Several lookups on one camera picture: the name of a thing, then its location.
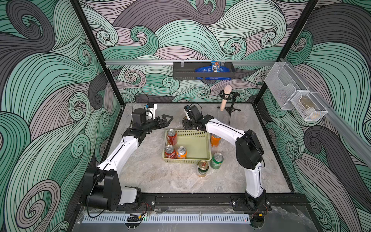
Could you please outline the red cola can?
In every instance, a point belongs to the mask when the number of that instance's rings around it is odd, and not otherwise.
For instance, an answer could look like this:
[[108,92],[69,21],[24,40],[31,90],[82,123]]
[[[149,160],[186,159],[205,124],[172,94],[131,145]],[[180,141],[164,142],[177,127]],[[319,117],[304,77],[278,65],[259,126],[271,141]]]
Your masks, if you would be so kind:
[[164,150],[164,157],[166,159],[175,159],[176,151],[173,145],[167,145]]
[[177,131],[170,129],[167,132],[167,142],[169,145],[175,146],[177,144]]

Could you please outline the orange soda can front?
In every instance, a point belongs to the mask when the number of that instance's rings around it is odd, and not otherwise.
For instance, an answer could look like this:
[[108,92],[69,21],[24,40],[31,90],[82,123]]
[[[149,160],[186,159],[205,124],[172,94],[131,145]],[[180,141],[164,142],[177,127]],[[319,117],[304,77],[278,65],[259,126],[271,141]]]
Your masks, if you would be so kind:
[[176,158],[177,159],[186,159],[187,156],[187,149],[184,146],[180,146],[176,150]]

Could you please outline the orange soda can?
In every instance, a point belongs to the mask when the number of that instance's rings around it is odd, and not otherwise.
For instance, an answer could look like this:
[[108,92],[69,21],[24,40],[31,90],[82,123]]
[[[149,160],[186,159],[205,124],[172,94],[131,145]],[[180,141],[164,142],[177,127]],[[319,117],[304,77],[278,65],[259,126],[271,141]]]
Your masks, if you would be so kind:
[[186,159],[187,156],[187,149],[184,146],[180,146],[176,150],[176,158],[177,159]]
[[221,137],[211,134],[211,146],[212,147],[218,147],[220,144]]

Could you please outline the orange soda can back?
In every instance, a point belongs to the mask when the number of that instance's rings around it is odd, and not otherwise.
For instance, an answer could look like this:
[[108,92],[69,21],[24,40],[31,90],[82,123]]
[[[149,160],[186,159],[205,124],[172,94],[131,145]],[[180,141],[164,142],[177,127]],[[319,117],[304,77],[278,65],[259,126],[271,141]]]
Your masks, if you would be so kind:
[[211,146],[212,147],[218,147],[220,144],[221,137],[211,134]]

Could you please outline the green gold-top can front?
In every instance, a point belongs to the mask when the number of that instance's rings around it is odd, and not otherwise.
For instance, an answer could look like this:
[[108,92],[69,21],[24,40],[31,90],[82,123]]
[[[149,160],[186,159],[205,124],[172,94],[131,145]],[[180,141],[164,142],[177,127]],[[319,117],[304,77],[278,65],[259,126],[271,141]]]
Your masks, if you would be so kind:
[[205,160],[200,160],[197,166],[197,172],[196,172],[197,176],[205,177],[207,175],[208,170],[209,170],[208,162]]

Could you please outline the green soda can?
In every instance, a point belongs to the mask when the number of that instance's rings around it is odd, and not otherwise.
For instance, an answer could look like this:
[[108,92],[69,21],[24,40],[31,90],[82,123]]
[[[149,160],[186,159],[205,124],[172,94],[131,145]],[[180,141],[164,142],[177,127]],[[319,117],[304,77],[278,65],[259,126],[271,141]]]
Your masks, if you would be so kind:
[[221,153],[215,153],[212,156],[212,159],[210,161],[210,166],[213,169],[219,169],[224,161],[223,155]]

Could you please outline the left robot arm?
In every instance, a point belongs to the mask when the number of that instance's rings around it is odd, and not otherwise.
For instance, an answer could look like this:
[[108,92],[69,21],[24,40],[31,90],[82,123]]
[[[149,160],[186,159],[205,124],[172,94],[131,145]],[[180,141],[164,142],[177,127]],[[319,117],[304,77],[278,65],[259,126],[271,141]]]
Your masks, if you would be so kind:
[[174,119],[164,114],[148,119],[147,113],[150,111],[144,108],[135,109],[132,112],[132,123],[122,134],[115,150],[96,168],[89,168],[85,172],[82,196],[88,209],[114,211],[121,205],[139,202],[139,188],[122,187],[119,174],[146,135],[168,127]]

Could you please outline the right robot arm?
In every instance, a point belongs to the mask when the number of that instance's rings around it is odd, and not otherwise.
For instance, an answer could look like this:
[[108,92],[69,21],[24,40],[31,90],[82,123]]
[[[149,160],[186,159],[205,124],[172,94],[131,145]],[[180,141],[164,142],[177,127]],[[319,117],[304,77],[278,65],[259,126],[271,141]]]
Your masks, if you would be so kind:
[[243,131],[226,125],[211,115],[203,116],[195,105],[184,107],[186,130],[204,131],[216,135],[235,147],[238,163],[244,168],[246,205],[258,210],[265,205],[266,190],[262,186],[261,168],[264,167],[263,148],[254,131]]

